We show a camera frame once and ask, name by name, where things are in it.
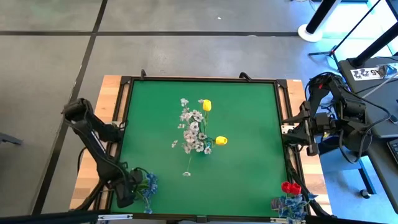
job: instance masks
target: red rose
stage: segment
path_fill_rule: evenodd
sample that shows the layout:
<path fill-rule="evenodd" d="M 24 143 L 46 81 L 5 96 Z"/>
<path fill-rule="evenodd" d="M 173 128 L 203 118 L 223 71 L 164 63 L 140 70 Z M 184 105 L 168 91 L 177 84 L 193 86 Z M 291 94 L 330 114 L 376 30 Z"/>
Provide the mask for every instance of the red rose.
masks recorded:
<path fill-rule="evenodd" d="M 285 182 L 282 183 L 281 187 L 282 187 L 282 190 L 285 193 L 290 193 L 290 188 L 292 187 L 292 184 L 290 182 L 288 182 L 288 181 L 285 181 Z"/>
<path fill-rule="evenodd" d="M 294 195 L 301 194 L 301 186 L 298 183 L 292 184 L 292 186 L 290 186 L 290 193 Z"/>

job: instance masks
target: yellow tulip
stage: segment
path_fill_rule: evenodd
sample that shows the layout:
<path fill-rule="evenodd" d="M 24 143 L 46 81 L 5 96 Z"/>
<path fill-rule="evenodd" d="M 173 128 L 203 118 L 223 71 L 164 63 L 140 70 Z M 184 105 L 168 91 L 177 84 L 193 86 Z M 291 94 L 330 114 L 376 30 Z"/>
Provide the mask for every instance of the yellow tulip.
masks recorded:
<path fill-rule="evenodd" d="M 211 110 L 211 101 L 210 100 L 203 100 L 203 109 L 205 111 Z"/>
<path fill-rule="evenodd" d="M 219 146 L 224 146 L 228 142 L 228 139 L 224 136 L 218 136 L 216 138 L 216 144 Z"/>

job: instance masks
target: black bar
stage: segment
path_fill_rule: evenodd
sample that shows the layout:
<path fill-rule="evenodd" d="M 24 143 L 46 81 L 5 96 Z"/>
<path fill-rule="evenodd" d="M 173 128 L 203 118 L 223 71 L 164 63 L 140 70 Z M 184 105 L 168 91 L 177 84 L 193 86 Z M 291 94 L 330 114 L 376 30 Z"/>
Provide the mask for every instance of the black bar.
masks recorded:
<path fill-rule="evenodd" d="M 297 37 L 297 32 L 235 32 L 235 31 L 99 31 L 99 36 L 231 36 L 231 37 Z"/>
<path fill-rule="evenodd" d="M 313 34 L 321 24 L 322 20 L 325 18 L 325 16 L 328 14 L 329 10 L 333 6 L 333 4 L 336 2 L 336 0 L 323 0 L 322 3 L 319 5 L 317 11 L 313 15 L 312 19 L 307 25 L 307 28 L 305 30 Z"/>
<path fill-rule="evenodd" d="M 0 31 L 0 35 L 26 35 L 26 36 L 90 36 L 91 31 L 28 31 L 10 30 Z"/>
<path fill-rule="evenodd" d="M 369 60 L 374 54 L 386 46 L 389 42 L 394 40 L 398 36 L 398 22 L 396 22 L 390 29 L 388 29 L 383 35 L 373 42 L 367 49 L 365 49 L 360 55 L 352 59 L 351 65 L 354 67 L 360 67 L 364 62 Z"/>

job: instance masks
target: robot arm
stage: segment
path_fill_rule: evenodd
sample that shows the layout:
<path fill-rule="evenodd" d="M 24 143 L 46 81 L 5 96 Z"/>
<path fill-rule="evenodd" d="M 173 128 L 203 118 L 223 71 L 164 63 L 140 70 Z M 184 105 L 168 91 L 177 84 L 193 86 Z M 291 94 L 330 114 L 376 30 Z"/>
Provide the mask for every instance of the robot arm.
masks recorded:
<path fill-rule="evenodd" d="M 288 118 L 283 123 L 299 123 L 299 125 L 283 134 L 283 140 L 288 145 L 307 147 L 307 154 L 315 156 L 319 153 L 315 136 L 329 136 L 343 130 L 344 139 L 351 143 L 348 149 L 356 150 L 366 127 L 366 105 L 355 96 L 348 93 L 343 79 L 332 73 L 317 75 L 308 83 L 310 97 L 300 106 L 300 113 Z M 331 93 L 336 119 L 329 118 L 326 113 L 317 113 L 321 100 Z"/>
<path fill-rule="evenodd" d="M 62 113 L 67 124 L 83 141 L 97 165 L 99 184 L 87 198 L 88 206 L 80 208 L 88 208 L 103 185 L 108 189 L 114 189 L 118 207 L 123 208 L 132 204 L 136 187 L 142 182 L 141 170 L 134 169 L 128 172 L 127 164 L 120 163 L 110 156 L 101 143 L 101 141 L 119 142 L 122 138 L 121 130 L 114 124 L 104 124 L 94 115 L 90 102 L 83 98 L 65 105 Z"/>

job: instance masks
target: green mat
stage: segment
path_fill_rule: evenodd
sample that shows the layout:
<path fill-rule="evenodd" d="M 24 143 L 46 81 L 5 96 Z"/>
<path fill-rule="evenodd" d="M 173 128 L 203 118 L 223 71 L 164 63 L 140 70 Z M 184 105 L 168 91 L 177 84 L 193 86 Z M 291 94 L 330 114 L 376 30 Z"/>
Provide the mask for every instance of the green mat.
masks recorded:
<path fill-rule="evenodd" d="M 192 151 L 191 177 L 184 177 L 190 155 L 177 129 L 180 99 L 201 109 L 209 99 L 208 136 L 226 136 L 210 155 Z M 121 161 L 158 176 L 154 213 L 269 217 L 271 200 L 283 195 L 287 180 L 274 87 L 267 83 L 135 81 Z M 174 140 L 178 145 L 171 148 Z M 144 203 L 111 211 L 141 213 Z"/>

